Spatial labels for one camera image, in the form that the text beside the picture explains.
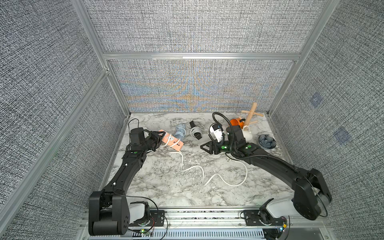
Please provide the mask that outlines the pink power strip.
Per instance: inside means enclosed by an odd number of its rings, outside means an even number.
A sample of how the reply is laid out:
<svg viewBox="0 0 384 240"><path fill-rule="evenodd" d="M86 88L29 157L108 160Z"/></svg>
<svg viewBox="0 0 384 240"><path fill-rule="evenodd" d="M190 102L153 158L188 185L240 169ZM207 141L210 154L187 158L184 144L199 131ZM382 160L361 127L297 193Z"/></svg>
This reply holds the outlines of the pink power strip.
<svg viewBox="0 0 384 240"><path fill-rule="evenodd" d="M165 135L162 139L162 142L161 142L161 145L160 147L161 148L171 148L177 152L180 152L182 147L184 146L184 143L176 138L175 136L171 135L170 133L165 132Z"/></svg>

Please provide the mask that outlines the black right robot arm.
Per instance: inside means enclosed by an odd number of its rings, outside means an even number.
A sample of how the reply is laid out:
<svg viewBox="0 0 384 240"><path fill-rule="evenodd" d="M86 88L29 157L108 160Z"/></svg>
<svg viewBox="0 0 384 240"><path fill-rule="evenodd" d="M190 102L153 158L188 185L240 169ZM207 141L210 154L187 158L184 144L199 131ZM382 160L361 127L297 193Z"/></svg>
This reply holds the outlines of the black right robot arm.
<svg viewBox="0 0 384 240"><path fill-rule="evenodd" d="M244 161L259 167L283 181L294 191L293 197L287 200L273 199L265 204L264 212L267 216L298 214L308 220L316 220L322 216L323 211L326 216L328 215L327 206L332 202L333 197L320 171L296 167L268 154L254 143L236 144L231 148L229 141L221 145L209 141L200 148L210 155L226 153L236 161Z"/></svg>

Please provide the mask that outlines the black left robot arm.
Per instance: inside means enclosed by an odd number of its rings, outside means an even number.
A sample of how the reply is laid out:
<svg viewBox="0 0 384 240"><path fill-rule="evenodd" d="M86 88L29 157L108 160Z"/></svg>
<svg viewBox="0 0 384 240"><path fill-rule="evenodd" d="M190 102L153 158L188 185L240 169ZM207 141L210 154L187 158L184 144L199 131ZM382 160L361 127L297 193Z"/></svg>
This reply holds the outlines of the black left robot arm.
<svg viewBox="0 0 384 240"><path fill-rule="evenodd" d="M142 168L147 154L155 152L165 136L164 131L144 128L130 131L130 143L122 157L122 164L112 180L89 198L89 234L91 236L124 235L130 224L154 224L146 197L127 196L127 190Z"/></svg>

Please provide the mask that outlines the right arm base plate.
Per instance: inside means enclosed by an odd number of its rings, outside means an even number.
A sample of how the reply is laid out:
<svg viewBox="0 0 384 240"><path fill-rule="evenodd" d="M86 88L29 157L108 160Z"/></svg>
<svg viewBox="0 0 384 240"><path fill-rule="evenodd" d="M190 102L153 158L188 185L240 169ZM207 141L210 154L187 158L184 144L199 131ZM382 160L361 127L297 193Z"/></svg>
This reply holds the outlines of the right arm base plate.
<svg viewBox="0 0 384 240"><path fill-rule="evenodd" d="M285 217L273 218L263 210L245 210L241 213L241 217L249 227L280 226L285 228L287 225L287 219Z"/></svg>

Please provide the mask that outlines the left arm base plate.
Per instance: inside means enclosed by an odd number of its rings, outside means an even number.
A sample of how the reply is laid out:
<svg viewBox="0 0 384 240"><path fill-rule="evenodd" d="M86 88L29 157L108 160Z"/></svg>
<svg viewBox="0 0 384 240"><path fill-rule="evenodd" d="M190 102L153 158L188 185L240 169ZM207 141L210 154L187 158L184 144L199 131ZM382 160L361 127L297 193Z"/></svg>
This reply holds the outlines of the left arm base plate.
<svg viewBox="0 0 384 240"><path fill-rule="evenodd" d="M136 220L130 227L141 227L141 228L149 228L149 227L163 227L165 224L165 211L164 210L151 210L151 217L146 221Z"/></svg>

